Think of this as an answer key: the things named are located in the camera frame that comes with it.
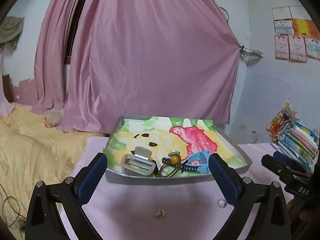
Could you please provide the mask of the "right hand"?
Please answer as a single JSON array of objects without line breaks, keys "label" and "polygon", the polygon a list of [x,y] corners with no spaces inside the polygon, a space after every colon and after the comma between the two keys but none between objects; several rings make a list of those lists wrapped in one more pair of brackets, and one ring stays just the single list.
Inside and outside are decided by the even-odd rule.
[{"label": "right hand", "polygon": [[287,204],[289,217],[291,219],[297,217],[300,214],[300,212],[302,211],[304,204],[305,204],[304,199],[297,197],[297,196],[294,196],[294,198],[291,201],[289,201]]}]

